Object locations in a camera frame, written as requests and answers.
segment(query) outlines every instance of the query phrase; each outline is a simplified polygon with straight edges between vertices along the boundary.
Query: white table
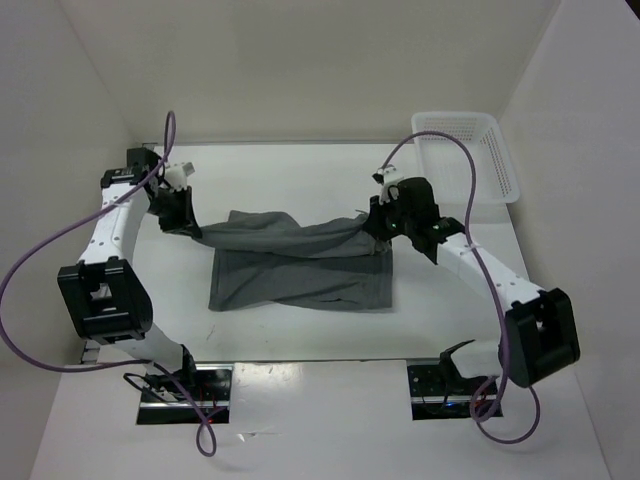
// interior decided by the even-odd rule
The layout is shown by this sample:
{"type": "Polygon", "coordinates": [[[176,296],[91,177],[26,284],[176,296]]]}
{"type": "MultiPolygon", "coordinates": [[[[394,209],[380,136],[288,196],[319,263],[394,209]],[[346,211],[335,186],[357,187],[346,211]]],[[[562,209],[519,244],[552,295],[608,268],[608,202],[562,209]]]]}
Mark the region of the white table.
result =
{"type": "MultiPolygon", "coordinates": [[[[351,216],[377,193],[370,174],[388,145],[181,147],[192,161],[200,224],[231,208],[285,210],[301,223],[351,216]]],[[[415,172],[413,151],[395,162],[415,172]]],[[[460,216],[461,209],[443,213],[460,216]]],[[[524,275],[504,207],[479,209],[473,233],[524,275]]],[[[207,299],[213,252],[158,233],[148,218],[134,267],[152,296],[155,321],[197,360],[335,360],[437,355],[467,338],[494,338],[490,306],[403,241],[394,242],[393,311],[315,312],[266,305],[213,313],[207,299]]],[[[103,360],[118,358],[103,349],[103,360]]],[[[143,373],[142,367],[129,369],[143,373]]],[[[608,479],[573,370],[540,382],[543,417],[524,445],[501,447],[470,420],[411,420],[404,361],[237,363],[231,420],[216,427],[219,452],[201,457],[194,425],[136,426],[139,394],[122,371],[63,375],[32,480],[216,479],[608,479]]],[[[505,436],[531,422],[532,401],[512,387],[505,418],[488,428],[505,436]]]]}
{"type": "MultiPolygon", "coordinates": [[[[171,162],[192,162],[189,177],[200,225],[229,210],[283,210],[303,225],[367,210],[379,185],[371,174],[392,145],[209,145],[174,149],[171,162]]],[[[395,165],[416,175],[413,146],[395,165]]],[[[443,207],[463,218],[463,208],[443,207]]],[[[499,259],[526,274],[504,205],[479,208],[473,234],[499,259]]],[[[149,292],[154,322],[202,361],[299,361],[437,356],[469,338],[497,339],[492,306],[404,238],[394,240],[394,307],[376,313],[319,312],[277,304],[232,312],[207,309],[213,250],[162,235],[147,216],[134,268],[149,292]]]]}

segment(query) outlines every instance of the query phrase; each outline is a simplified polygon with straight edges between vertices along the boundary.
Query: plastic basket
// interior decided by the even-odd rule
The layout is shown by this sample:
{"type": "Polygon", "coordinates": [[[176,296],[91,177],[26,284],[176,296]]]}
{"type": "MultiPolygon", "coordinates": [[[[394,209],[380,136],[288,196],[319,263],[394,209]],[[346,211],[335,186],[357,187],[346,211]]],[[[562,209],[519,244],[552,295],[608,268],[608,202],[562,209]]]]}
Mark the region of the plastic basket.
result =
{"type": "MultiPolygon", "coordinates": [[[[475,201],[512,203],[520,198],[509,151],[498,122],[486,113],[425,112],[411,118],[413,132],[437,130],[453,135],[471,152],[478,173],[475,201]]],[[[451,141],[424,136],[414,140],[420,173],[431,185],[439,203],[467,203],[471,186],[469,161],[451,141]]]]}

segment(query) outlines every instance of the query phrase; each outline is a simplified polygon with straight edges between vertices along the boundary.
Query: white wall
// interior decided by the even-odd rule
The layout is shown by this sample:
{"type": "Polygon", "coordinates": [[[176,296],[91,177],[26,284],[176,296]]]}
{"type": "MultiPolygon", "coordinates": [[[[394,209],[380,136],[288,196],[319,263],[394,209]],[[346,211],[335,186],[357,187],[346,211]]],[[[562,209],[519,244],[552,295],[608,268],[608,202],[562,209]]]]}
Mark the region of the white wall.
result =
{"type": "MultiPolygon", "coordinates": [[[[99,178],[122,162],[131,136],[56,2],[2,2],[0,65],[4,274],[38,240],[99,207],[99,178]]],[[[76,261],[88,234],[42,252],[3,302],[7,330],[39,359],[78,359],[56,274],[76,261]]],[[[18,362],[0,346],[0,465],[11,480],[28,478],[59,381],[18,362]]]]}
{"type": "Polygon", "coordinates": [[[557,0],[61,0],[137,137],[397,139],[506,104],[557,0]]]}
{"type": "Polygon", "coordinates": [[[564,0],[501,126],[531,276],[572,297],[578,376],[614,479],[640,471],[640,21],[624,0],[564,0]]]}

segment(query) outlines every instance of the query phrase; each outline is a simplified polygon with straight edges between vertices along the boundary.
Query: dual-arm robot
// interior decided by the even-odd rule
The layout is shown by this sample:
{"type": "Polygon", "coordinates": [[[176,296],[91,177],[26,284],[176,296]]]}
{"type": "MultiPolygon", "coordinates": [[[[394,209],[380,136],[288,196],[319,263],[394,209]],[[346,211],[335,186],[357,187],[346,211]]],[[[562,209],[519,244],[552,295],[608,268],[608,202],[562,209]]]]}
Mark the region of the dual-arm robot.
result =
{"type": "MultiPolygon", "coordinates": [[[[127,151],[127,166],[103,176],[103,206],[117,200],[142,181],[160,160],[145,148],[127,151]]],[[[184,345],[169,339],[153,323],[153,307],[131,267],[134,246],[145,213],[156,215],[163,232],[198,238],[187,176],[191,164],[171,165],[144,189],[98,221],[89,246],[78,263],[60,269],[58,285],[78,335],[113,345],[134,358],[164,365],[187,387],[197,387],[196,365],[184,345]]],[[[469,244],[464,226],[440,216],[429,182],[404,179],[393,167],[379,170],[382,185],[370,199],[364,230],[380,241],[407,236],[413,247],[443,266],[481,296],[489,288],[472,249],[482,255],[505,313],[509,341],[509,378],[528,387],[574,363],[580,357],[576,328],[567,295],[545,291],[521,278],[480,245],[469,244]]],[[[447,381],[499,376],[500,345],[463,342],[441,355],[447,381]]],[[[173,390],[173,384],[147,365],[149,384],[173,390]]]]}

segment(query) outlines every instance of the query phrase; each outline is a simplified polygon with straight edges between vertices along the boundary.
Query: fabric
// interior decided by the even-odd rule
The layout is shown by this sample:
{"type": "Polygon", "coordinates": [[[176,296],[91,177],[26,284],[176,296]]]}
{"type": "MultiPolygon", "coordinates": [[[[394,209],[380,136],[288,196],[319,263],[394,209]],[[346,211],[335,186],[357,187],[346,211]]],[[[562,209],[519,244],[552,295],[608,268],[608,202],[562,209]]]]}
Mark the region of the fabric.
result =
{"type": "Polygon", "coordinates": [[[391,307],[390,245],[362,231],[366,215],[301,227],[284,212],[232,211],[202,228],[216,249],[209,308],[275,301],[319,310],[391,307]]]}

